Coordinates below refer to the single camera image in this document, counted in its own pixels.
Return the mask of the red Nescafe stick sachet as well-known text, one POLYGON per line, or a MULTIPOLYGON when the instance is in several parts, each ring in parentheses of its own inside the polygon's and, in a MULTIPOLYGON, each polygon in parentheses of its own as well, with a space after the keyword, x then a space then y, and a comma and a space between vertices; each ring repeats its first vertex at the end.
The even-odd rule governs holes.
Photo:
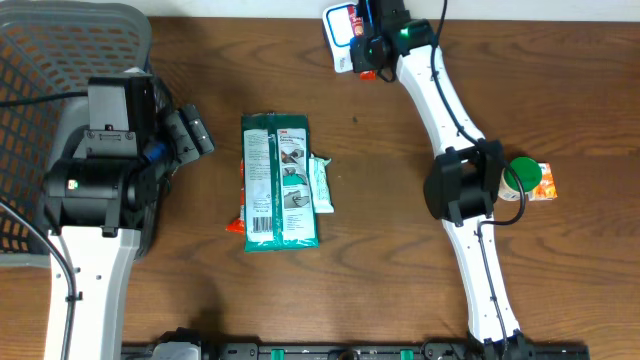
MULTIPOLYGON (((351 5, 348 13, 354 37, 362 37, 364 35, 364 23, 362 18, 357 15, 356 6, 351 5)), ((376 74, 374 71, 362 71, 359 73, 359 77, 361 80, 375 80, 376 74)))

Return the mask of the green snack packet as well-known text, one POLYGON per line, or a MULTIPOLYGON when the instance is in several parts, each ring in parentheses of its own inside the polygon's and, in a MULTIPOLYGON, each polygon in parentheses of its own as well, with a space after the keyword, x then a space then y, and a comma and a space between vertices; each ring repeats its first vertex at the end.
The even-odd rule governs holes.
POLYGON ((245 251, 318 247, 308 118, 244 115, 241 130, 245 251))

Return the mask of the red snack packet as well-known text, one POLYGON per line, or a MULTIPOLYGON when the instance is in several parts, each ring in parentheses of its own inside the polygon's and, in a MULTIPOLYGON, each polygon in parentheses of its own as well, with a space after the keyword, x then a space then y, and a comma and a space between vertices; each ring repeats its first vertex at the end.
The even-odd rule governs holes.
POLYGON ((240 177, 241 177, 241 190, 240 190, 240 211, 238 217, 226 226, 226 231, 237 234, 246 233, 246 220, 245 220, 245 175, 244 175, 244 161, 240 162, 240 177))

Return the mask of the pale green wipes packet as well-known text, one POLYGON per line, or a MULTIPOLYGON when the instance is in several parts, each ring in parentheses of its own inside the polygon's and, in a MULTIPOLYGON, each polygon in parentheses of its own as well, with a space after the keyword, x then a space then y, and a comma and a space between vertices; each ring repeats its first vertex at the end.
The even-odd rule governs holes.
POLYGON ((311 179, 313 204, 314 210, 318 214, 330 214, 335 211, 331 201, 326 171, 326 167, 330 162, 330 159, 323 159, 314 155, 310 158, 309 175, 311 179))

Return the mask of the green lid jar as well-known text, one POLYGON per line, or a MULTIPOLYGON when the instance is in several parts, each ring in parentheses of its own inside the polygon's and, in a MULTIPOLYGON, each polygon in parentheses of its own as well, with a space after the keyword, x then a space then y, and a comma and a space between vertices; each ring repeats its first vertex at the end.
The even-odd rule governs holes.
MULTIPOLYGON (((510 162, 527 195, 542 180, 542 170, 539 164, 530 157, 518 157, 510 162)), ((505 201, 518 201, 521 198, 520 188, 514 175, 505 168, 501 175, 498 196, 505 201)))

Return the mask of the small orange carton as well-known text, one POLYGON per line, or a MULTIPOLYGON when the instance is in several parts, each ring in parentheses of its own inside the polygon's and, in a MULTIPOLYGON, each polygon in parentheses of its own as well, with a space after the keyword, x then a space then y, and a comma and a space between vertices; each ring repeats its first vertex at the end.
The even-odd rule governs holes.
POLYGON ((541 180, 539 184, 528 193, 530 201, 550 201, 557 198, 557 190, 549 163, 539 163, 541 180))

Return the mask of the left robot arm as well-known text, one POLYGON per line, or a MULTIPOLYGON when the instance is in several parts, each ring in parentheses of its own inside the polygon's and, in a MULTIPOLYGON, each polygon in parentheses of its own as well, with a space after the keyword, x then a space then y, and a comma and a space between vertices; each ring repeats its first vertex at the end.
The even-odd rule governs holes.
POLYGON ((214 151, 193 105, 174 108, 138 68, 88 81, 87 122, 45 176, 51 261, 47 359, 116 359, 135 260, 149 250, 170 177, 214 151))

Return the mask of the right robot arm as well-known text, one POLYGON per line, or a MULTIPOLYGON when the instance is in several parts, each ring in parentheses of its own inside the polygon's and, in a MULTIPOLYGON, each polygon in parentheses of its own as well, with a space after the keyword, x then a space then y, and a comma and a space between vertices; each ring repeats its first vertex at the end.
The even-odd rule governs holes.
POLYGON ((431 215, 454 248, 468 305, 470 355, 531 359, 510 309, 494 241, 501 175, 512 168, 502 144, 489 141, 466 113, 447 74, 441 27, 414 19, 401 1, 360 1, 363 27, 350 42, 356 73, 390 70, 409 93, 428 133, 434 162, 424 183, 431 215))

